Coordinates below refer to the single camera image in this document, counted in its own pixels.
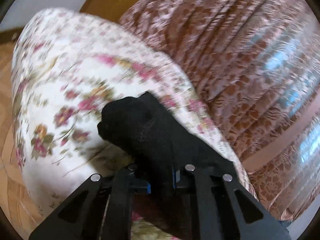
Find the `black embroidered pants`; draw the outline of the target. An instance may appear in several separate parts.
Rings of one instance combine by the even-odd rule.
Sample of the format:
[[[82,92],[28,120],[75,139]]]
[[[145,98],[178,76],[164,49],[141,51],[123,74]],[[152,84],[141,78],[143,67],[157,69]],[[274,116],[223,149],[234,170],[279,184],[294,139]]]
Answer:
[[[136,176],[150,184],[160,214],[173,229],[184,225],[184,216],[191,218],[189,195],[174,189],[173,170],[187,164],[222,170],[231,167],[236,177],[231,161],[189,133],[148,92],[108,103],[98,133],[132,158]]]

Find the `floral quilt bedspread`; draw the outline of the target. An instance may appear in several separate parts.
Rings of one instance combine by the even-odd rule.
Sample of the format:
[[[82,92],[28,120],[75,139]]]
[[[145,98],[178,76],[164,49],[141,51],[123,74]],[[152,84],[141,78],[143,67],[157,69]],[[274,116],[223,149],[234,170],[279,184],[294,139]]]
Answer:
[[[130,162],[101,139],[97,124],[108,102],[146,91],[231,160],[241,184],[255,192],[180,66],[116,23],[65,8],[39,11],[14,48],[11,83],[17,159],[42,217],[90,175],[111,175]]]

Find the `pink brown floral curtain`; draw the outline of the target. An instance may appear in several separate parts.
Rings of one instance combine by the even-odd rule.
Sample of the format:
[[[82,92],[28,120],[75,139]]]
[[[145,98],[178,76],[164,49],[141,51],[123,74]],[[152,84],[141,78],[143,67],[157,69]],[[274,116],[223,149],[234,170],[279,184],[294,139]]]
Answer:
[[[120,24],[187,74],[264,207],[319,195],[319,22],[305,0],[139,0]]]

